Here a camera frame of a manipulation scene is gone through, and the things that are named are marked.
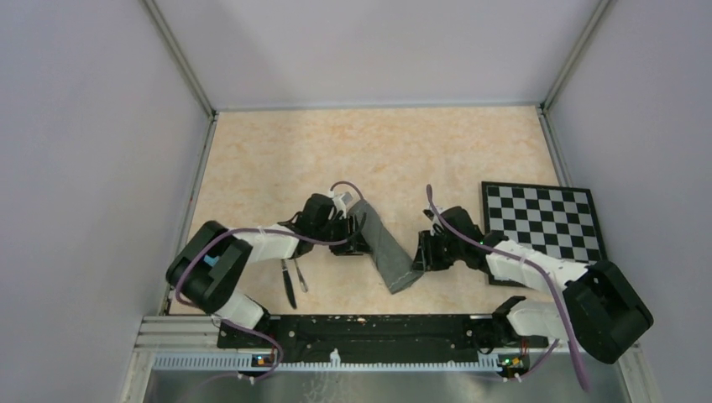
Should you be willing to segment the grey cloth napkin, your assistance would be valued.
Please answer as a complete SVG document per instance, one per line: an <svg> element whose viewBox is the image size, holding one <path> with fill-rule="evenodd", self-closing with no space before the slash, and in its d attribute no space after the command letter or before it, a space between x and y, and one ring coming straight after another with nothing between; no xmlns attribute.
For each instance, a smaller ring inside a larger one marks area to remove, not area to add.
<svg viewBox="0 0 712 403"><path fill-rule="evenodd" d="M360 220L365 215L361 235L370 248L370 256L391 295L410 288L423 273L412 268L414 259L399 244L382 222L374 207L364 199L348 210L350 217Z"/></svg>

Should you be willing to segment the silver fork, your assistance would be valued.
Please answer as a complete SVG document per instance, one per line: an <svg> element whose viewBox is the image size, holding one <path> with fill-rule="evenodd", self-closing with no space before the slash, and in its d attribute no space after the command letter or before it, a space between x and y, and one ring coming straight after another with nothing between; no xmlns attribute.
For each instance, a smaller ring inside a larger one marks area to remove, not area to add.
<svg viewBox="0 0 712 403"><path fill-rule="evenodd" d="M299 261L297 259L294 260L294 266L296 268L296 273L297 273L298 281L299 281L299 284L301 287L301 291L303 293L307 293L309 291L309 287L306 282L306 278L304 277L303 272L301 270Z"/></svg>

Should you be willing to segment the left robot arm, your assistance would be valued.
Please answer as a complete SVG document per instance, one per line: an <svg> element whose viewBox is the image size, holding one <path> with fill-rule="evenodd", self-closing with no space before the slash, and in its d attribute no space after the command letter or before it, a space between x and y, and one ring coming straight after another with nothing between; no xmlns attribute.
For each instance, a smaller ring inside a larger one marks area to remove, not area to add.
<svg viewBox="0 0 712 403"><path fill-rule="evenodd" d="M250 347L268 339L268 310L238 289L249 264L294 260L314 246L328 246L348 254L363 240L368 213L349 214L349 193L314 193L304 207L285 221L257 228L230 229L205 222L168 267L165 279L178 300L237 327L238 337Z"/></svg>

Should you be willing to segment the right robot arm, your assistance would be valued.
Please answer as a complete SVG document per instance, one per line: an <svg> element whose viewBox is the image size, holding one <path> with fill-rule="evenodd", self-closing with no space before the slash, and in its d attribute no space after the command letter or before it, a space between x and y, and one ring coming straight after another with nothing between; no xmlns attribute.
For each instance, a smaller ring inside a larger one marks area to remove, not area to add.
<svg viewBox="0 0 712 403"><path fill-rule="evenodd" d="M462 261L491 279L553 298L514 296L503 303L494 313L492 333L504 346L530 336L557 338L613 364L654 324L642 298L609 260L579 263L536 251L502 232L484 234L461 207L423 213L432 227L419 234L414 270L447 270Z"/></svg>

